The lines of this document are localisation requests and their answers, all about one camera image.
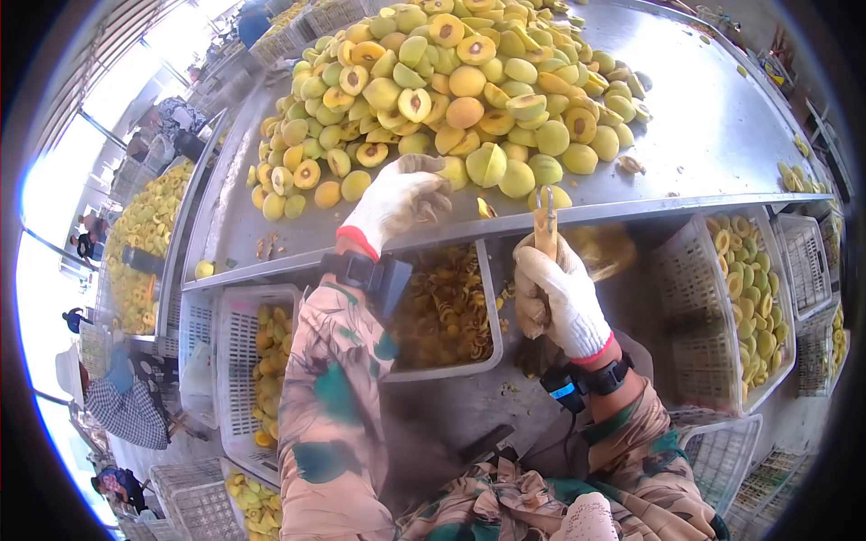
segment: metal hook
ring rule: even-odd
[[[541,186],[541,189],[535,192],[535,207],[541,208],[541,190],[547,190],[547,232],[553,233],[553,221],[556,220],[556,215],[553,214],[553,190],[550,186]]]

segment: plaid shirt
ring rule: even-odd
[[[153,406],[145,384],[138,378],[122,395],[106,379],[94,379],[87,387],[87,411],[106,432],[133,445],[162,450],[168,447],[168,425]]]

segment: white hat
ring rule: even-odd
[[[78,346],[72,344],[67,351],[58,353],[55,357],[57,383],[60,388],[72,395],[82,408],[84,407],[84,391],[81,390],[81,372],[78,368]]]

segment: ceiling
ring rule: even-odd
[[[42,98],[32,125],[32,157],[50,151],[72,122],[87,93],[153,25],[186,0],[106,0],[78,30]]]

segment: white plastic crate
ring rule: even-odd
[[[105,376],[111,366],[113,349],[112,334],[104,325],[90,325],[83,321],[79,324],[78,358],[88,376]]]
[[[259,484],[261,484],[262,486],[266,486],[267,488],[269,488],[274,493],[276,493],[276,494],[280,493],[280,487],[278,485],[274,485],[271,482],[262,479],[261,477],[259,477],[255,473],[250,472],[248,469],[246,469],[244,467],[238,466],[236,463],[232,462],[231,460],[226,459],[226,458],[221,458],[219,461],[220,461],[220,468],[223,470],[223,478],[224,479],[228,480],[230,475],[232,475],[232,470],[234,470],[238,473],[243,473],[247,477],[250,477],[250,478],[258,481]],[[231,498],[231,510],[235,514],[235,519],[237,520],[238,527],[240,527],[241,530],[245,530],[246,528],[243,525],[243,520],[246,518],[246,515],[244,515],[243,511],[241,511],[241,508],[237,506],[237,503],[235,503],[234,498]]]
[[[276,450],[255,444],[253,433],[261,422],[253,417],[253,368],[261,361],[255,349],[259,330],[256,311],[269,304],[292,309],[292,332],[297,329],[301,292],[291,284],[227,287],[219,302],[219,327],[212,359],[216,367],[216,408],[223,449],[233,462],[272,485],[279,485]]]
[[[323,36],[377,13],[369,0],[330,0],[314,5],[303,18],[316,36]]]
[[[308,10],[308,6],[301,10],[295,18],[278,32],[269,35],[266,38],[255,42],[249,53],[261,64],[264,68],[270,68],[280,59],[289,58],[291,53],[297,51],[298,54],[301,48],[309,41],[302,34],[299,24],[303,18],[303,14]]]
[[[475,241],[475,252],[478,254],[478,274],[481,275],[481,285],[484,287],[484,300],[487,303],[488,319],[490,321],[490,337],[493,340],[493,352],[490,358],[470,364],[456,364],[441,368],[424,368],[416,370],[392,370],[382,378],[385,382],[414,382],[421,379],[438,379],[441,377],[469,376],[486,372],[494,368],[502,360],[502,330],[499,327],[499,310],[496,308],[496,291],[493,289],[493,278],[490,275],[490,260],[487,245],[484,241]]]
[[[770,257],[779,275],[774,300],[789,332],[782,348],[782,364],[763,385],[742,399],[740,347],[734,311],[727,295],[718,256],[707,230],[706,217],[697,214],[653,254],[653,274],[661,297],[662,313],[675,321],[672,340],[679,399],[736,416],[749,415],[791,372],[796,357],[791,297],[785,268],[763,207],[739,209],[760,231],[758,248]]]
[[[181,295],[180,317],[179,317],[179,339],[178,342],[178,374],[184,374],[184,367],[195,350],[196,343],[204,342],[211,344],[210,329],[213,321],[213,310],[211,301],[213,298],[209,293],[200,291],[186,292]],[[213,378],[213,390],[217,389],[216,365],[211,351],[211,375]],[[198,421],[209,428],[219,428],[219,409],[216,401],[213,405],[213,416],[204,412],[190,412]]]
[[[797,493],[812,458],[803,452],[774,449],[754,468],[724,517],[731,539],[763,538]]]
[[[167,518],[149,520],[145,522],[145,525],[157,541],[183,541],[184,539]]]
[[[831,211],[827,216],[818,220],[821,229],[821,240],[824,241],[824,253],[827,256],[827,268],[830,272],[830,282],[839,281],[839,266],[841,262],[842,232],[844,229],[844,218],[836,211]]]
[[[153,541],[156,539],[147,524],[143,522],[121,522],[118,526],[129,541]]]
[[[150,478],[166,517],[184,538],[247,538],[231,510],[231,496],[225,489],[219,459],[153,466]]]
[[[671,428],[688,456],[701,497],[720,517],[734,501],[758,444],[763,417],[738,419],[711,409],[671,411]]]
[[[776,216],[772,226],[784,257],[795,314],[802,321],[827,306],[832,296],[821,229],[815,218],[793,214]]]
[[[833,362],[833,318],[840,302],[839,293],[830,304],[797,323],[797,373],[800,396],[828,396],[830,366]]]

